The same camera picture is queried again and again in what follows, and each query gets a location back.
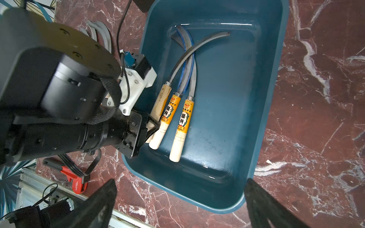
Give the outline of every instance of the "black bracket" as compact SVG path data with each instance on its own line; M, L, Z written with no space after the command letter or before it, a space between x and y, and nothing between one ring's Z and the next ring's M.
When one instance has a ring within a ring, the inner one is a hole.
M123 143L114 145L114 147L127 158L132 158L138 155L139 149L145 141L159 129L160 123L147 112L138 112L134 109L129 116L123 115L122 119L127 123L127 134ZM146 125L149 121L155 126L148 131Z

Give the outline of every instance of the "marble countertop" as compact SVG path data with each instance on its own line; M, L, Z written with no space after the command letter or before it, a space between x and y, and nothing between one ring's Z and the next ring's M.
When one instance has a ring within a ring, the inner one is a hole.
M127 0L57 1L55 20L109 28L114 55ZM290 15L276 88L254 180L311 227L365 227L365 2L289 0ZM132 2L120 34L131 52L141 43L146 13ZM102 148L85 195L114 178L115 209L154 227L250 227L246 204L217 215L146 183L121 154ZM88 166L92 158L71 158ZM37 161L38 174L66 178Z

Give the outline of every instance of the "yellow label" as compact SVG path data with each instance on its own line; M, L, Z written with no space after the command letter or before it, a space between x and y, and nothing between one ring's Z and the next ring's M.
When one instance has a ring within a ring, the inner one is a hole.
M184 132L185 134L188 132L191 113L193 112L194 102L191 100L185 100L184 107L182 108L182 113L179 120L179 125L177 126L177 130Z
M167 105L163 116L161 117L161 121L167 124L170 124L172 117L176 112L177 106L179 106L181 98L176 96L175 94L172 95L169 104Z

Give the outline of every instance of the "plastic tub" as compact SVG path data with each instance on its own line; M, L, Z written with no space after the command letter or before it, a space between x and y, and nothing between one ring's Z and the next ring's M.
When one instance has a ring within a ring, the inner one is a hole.
M155 1L141 53L158 76L139 98L139 110L151 111L183 54L170 38L175 25L183 24L195 42L212 32L229 30L231 35L196 51L195 105L180 162L170 161L169 152L184 102L158 150L145 144L137 157L123 156L133 174L214 213L243 205L243 189L254 175L265 132L288 9L286 0Z

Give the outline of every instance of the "patterned fabric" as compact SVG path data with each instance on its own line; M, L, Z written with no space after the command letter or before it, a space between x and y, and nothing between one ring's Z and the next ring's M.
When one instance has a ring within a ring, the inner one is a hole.
M35 159L17 162L12 167L0 168L0 218L15 210L21 169L27 166L35 166Z

